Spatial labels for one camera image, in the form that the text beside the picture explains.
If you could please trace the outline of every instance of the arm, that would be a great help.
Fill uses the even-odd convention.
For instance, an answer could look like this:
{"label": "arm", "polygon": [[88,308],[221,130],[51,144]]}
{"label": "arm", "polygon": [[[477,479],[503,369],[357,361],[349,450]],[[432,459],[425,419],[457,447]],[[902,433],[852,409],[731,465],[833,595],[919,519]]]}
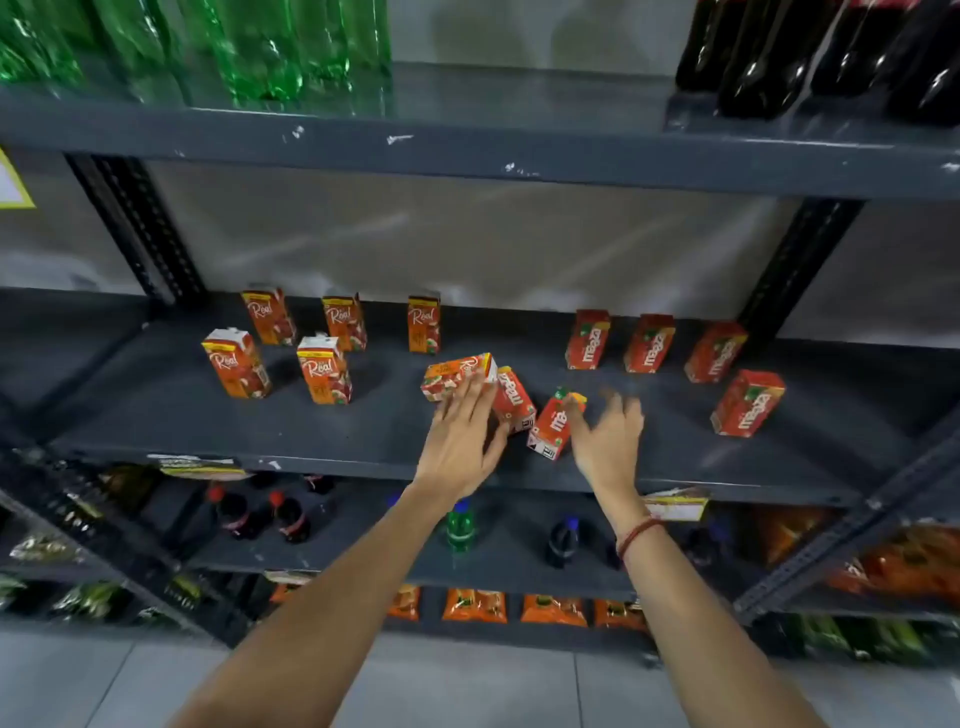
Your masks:
{"label": "arm", "polygon": [[[617,542],[650,518],[636,491],[640,401],[609,397],[593,430],[576,406],[564,408],[573,454]],[[694,728],[826,728],[783,679],[687,561],[665,528],[653,526],[627,549],[624,563],[643,603],[674,690]]]}
{"label": "arm", "polygon": [[484,453],[494,394],[475,377],[440,404],[414,481],[396,506],[257,627],[190,696],[171,728],[317,728],[333,721],[437,521],[500,459],[506,426]]}

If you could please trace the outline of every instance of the chips bag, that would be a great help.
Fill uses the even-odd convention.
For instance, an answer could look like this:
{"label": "chips bag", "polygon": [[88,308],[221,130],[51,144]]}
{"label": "chips bag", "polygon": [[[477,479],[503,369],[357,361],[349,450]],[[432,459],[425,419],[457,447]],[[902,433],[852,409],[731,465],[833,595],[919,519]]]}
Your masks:
{"label": "chips bag", "polygon": [[451,589],[446,593],[444,619],[507,623],[507,596],[503,592]]}

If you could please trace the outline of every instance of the hand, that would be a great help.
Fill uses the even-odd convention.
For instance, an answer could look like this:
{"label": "hand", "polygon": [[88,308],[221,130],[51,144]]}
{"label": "hand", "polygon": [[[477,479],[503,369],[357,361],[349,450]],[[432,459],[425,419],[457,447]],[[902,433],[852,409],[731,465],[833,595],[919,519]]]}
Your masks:
{"label": "hand", "polygon": [[605,396],[607,409],[594,429],[590,429],[573,398],[564,400],[564,412],[570,424],[573,459],[620,539],[650,518],[636,491],[636,451],[643,432],[643,410],[637,398],[631,397],[624,404],[616,392]]}
{"label": "hand", "polygon": [[452,397],[444,397],[434,413],[410,488],[432,493],[448,511],[480,487],[507,447],[509,427],[504,423],[487,451],[483,450],[495,396],[496,384],[477,374],[461,382]]}

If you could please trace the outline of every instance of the left hand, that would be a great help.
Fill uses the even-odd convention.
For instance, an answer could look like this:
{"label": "left hand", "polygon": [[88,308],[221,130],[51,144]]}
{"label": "left hand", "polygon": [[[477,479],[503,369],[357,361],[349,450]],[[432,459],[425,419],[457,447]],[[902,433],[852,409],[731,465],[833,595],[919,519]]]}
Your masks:
{"label": "left hand", "polygon": [[484,452],[496,386],[476,374],[461,382],[452,396],[444,397],[434,413],[410,488],[432,493],[449,510],[493,472],[509,433],[507,424],[501,424]]}

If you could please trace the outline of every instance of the juice box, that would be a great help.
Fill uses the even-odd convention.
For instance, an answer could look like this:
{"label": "juice box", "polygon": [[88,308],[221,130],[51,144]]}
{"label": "juice box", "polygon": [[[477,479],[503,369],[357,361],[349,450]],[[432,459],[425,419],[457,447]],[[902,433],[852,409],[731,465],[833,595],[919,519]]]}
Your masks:
{"label": "juice box", "polygon": [[570,439],[570,425],[566,421],[566,413],[561,403],[567,396],[573,397],[580,406],[580,411],[587,409],[587,398],[576,392],[568,392],[558,387],[553,397],[540,412],[537,423],[530,430],[527,437],[527,447],[539,452],[543,457],[556,460]]}
{"label": "juice box", "polygon": [[353,298],[324,296],[324,314],[330,336],[340,339],[341,352],[362,352],[367,348],[367,328],[360,310],[360,294]]}
{"label": "juice box", "polygon": [[660,368],[673,343],[677,325],[673,316],[645,313],[636,322],[623,365],[631,374],[651,375]]}
{"label": "juice box", "polygon": [[270,378],[248,332],[215,328],[202,343],[227,394],[244,400],[259,400],[270,394]]}
{"label": "juice box", "polygon": [[431,364],[423,375],[420,390],[430,401],[440,401],[448,389],[457,386],[474,372],[483,372],[486,381],[496,381],[496,362],[489,353]]}
{"label": "juice box", "polygon": [[570,342],[566,345],[567,369],[596,369],[610,334],[610,314],[589,308],[577,311]]}
{"label": "juice box", "polygon": [[735,321],[710,324],[684,364],[694,384],[720,381],[747,341],[747,332]]}
{"label": "juice box", "polygon": [[440,299],[411,296],[407,304],[407,332],[410,351],[437,353],[440,350]]}
{"label": "juice box", "polygon": [[347,404],[353,395],[347,360],[336,336],[304,336],[297,347],[300,370],[317,404]]}
{"label": "juice box", "polygon": [[293,346],[297,340],[297,327],[287,311],[283,291],[279,288],[247,290],[243,296],[256,332],[264,344]]}
{"label": "juice box", "polygon": [[785,391],[783,380],[772,372],[741,369],[710,415],[713,431],[718,435],[750,437],[760,429]]}
{"label": "juice box", "polygon": [[537,408],[530,400],[527,390],[516,378],[510,367],[496,370],[496,399],[493,400],[493,412],[500,422],[510,425],[510,434],[522,432],[534,426]]}

